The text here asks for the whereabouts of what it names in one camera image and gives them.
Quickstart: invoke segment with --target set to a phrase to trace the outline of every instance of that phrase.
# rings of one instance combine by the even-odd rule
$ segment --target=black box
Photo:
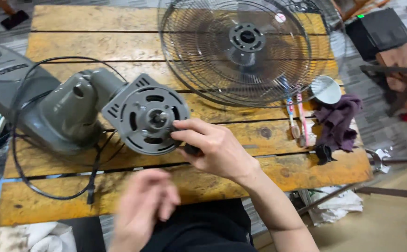
[[[346,26],[346,33],[365,61],[407,43],[407,28],[394,9],[364,15]]]

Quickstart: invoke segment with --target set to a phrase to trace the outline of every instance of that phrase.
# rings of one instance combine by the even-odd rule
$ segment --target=floor
[[[407,169],[374,186],[407,190]],[[360,196],[364,200],[362,213],[350,213],[333,224],[309,227],[320,251],[407,252],[407,198],[377,194]],[[254,240],[261,252],[275,251],[271,242],[268,234]]]
[[[70,4],[70,5],[120,5],[131,7],[156,7],[157,0],[10,0],[17,9],[23,9],[30,16],[33,6],[36,4]],[[407,0],[391,0],[386,7],[392,7],[401,17],[407,26]],[[5,19],[5,15],[0,12],[0,21]],[[0,26],[0,44],[10,47],[21,54],[24,54],[28,42],[28,32],[31,20],[25,21],[12,31],[5,31]],[[364,110],[356,117],[356,121],[361,133],[362,140],[366,147],[392,148],[392,155],[407,155],[407,123],[400,122],[397,118],[386,116],[388,105],[383,98],[383,90],[371,82],[359,69],[358,66],[364,64],[356,49],[348,40],[348,54],[344,60],[338,59],[340,64],[341,79],[346,85],[348,93],[356,93],[364,102]],[[4,167],[6,150],[0,152],[0,174]],[[245,202],[254,222],[257,232],[264,230],[264,225],[256,214],[251,202]],[[101,217],[104,236],[106,242],[111,237],[113,218],[111,216]]]

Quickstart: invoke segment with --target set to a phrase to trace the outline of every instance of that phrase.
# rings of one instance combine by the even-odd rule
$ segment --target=metal wire grille
[[[297,93],[308,100],[334,56],[325,21],[313,24],[289,4],[176,0],[159,8],[163,53],[185,85],[220,104],[282,107]]]

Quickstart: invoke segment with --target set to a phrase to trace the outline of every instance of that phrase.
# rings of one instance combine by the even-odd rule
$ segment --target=electric fan
[[[307,101],[327,88],[315,78],[334,55],[346,54],[344,26],[329,0],[160,0],[158,24],[173,72],[228,106],[283,107],[299,93]]]

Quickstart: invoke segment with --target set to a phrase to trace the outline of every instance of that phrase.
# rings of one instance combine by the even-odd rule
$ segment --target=pink toothbrush
[[[303,125],[303,134],[300,135],[300,146],[301,147],[308,147],[309,146],[309,135],[308,135],[308,126],[306,124],[306,117],[305,111],[303,110],[303,103],[301,102],[301,93],[297,94],[297,102],[298,102],[298,113],[301,124]]]

